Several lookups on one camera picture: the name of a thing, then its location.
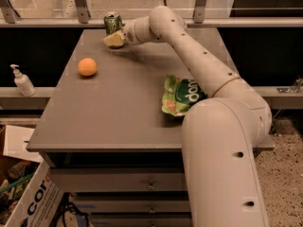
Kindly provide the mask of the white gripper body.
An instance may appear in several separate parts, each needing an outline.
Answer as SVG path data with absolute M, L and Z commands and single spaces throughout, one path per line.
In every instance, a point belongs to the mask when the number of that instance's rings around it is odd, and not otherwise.
M 126 43 L 129 45 L 154 43 L 157 41 L 156 35 L 150 29 L 148 16 L 133 19 L 126 23 L 122 33 Z

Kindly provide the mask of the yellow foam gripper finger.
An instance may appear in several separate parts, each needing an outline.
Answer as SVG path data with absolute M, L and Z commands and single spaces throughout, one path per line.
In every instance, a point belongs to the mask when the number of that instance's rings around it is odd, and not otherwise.
M 106 46 L 110 48 L 120 48 L 125 44 L 125 37 L 121 30 L 114 32 L 111 35 L 107 35 L 103 42 Z

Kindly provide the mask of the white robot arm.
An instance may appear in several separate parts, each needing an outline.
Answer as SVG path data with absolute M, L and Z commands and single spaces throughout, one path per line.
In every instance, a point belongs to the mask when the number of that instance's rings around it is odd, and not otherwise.
M 182 155 L 193 227 L 270 227 L 253 149 L 269 136 L 268 103 L 159 6 L 104 38 L 107 46 L 169 44 L 207 98 L 187 112 Z

